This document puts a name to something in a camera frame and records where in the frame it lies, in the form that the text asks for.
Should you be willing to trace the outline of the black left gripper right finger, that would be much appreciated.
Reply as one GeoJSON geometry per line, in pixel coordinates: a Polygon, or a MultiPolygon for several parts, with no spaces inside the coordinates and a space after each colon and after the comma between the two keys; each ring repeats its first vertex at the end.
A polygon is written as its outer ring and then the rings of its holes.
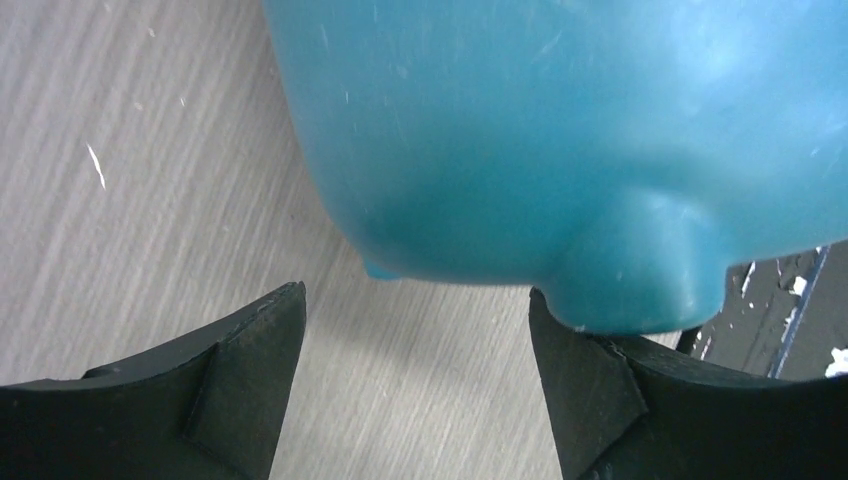
{"type": "Polygon", "coordinates": [[[640,336],[576,332],[532,290],[529,329],[566,479],[843,479],[845,377],[784,381],[640,336]]]}

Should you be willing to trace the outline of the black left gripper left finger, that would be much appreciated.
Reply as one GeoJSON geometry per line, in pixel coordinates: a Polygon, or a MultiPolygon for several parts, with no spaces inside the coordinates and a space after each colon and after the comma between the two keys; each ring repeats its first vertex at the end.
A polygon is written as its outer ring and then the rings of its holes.
{"type": "Polygon", "coordinates": [[[6,385],[1,475],[266,479],[305,326],[293,282],[80,379],[6,385]]]}

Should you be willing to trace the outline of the teal round bucket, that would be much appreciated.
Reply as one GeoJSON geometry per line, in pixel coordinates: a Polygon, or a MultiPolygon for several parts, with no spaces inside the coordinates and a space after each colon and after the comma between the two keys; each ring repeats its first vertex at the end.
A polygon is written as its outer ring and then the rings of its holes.
{"type": "Polygon", "coordinates": [[[328,216],[375,276],[701,325],[847,236],[843,1],[267,1],[328,216]]]}

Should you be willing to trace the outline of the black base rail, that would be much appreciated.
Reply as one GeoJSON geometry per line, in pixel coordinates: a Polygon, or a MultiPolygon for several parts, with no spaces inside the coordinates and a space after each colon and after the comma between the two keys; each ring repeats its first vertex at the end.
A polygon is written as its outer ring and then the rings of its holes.
{"type": "Polygon", "coordinates": [[[847,245],[732,268],[722,310],[678,351],[746,373],[800,381],[847,369],[847,245]]]}

